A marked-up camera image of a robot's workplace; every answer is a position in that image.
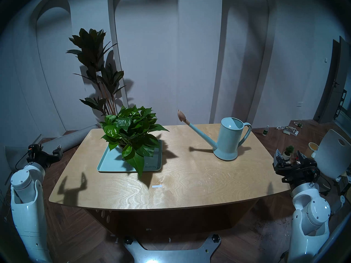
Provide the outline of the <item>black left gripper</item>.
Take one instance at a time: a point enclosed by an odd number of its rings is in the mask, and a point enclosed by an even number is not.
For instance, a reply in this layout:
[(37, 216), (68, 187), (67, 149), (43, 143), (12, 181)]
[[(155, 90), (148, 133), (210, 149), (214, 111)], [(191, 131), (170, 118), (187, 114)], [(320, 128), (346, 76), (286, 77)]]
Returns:
[(62, 158), (62, 155), (63, 153), (60, 145), (53, 151), (53, 156), (43, 152), (42, 145), (36, 145), (36, 152), (28, 154), (27, 162), (37, 163), (42, 167), (50, 167), (55, 163), (55, 157)]

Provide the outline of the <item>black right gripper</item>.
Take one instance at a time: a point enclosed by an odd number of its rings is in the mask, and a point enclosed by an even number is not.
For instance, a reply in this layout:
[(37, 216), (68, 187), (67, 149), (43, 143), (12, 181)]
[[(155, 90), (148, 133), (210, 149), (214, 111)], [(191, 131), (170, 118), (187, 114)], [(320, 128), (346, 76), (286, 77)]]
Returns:
[(284, 159), (279, 150), (276, 150), (273, 157), (275, 173), (283, 176), (283, 183), (316, 183), (320, 177), (320, 170), (317, 162), (307, 158), (300, 151), (296, 152), (296, 162), (299, 164), (284, 164)]

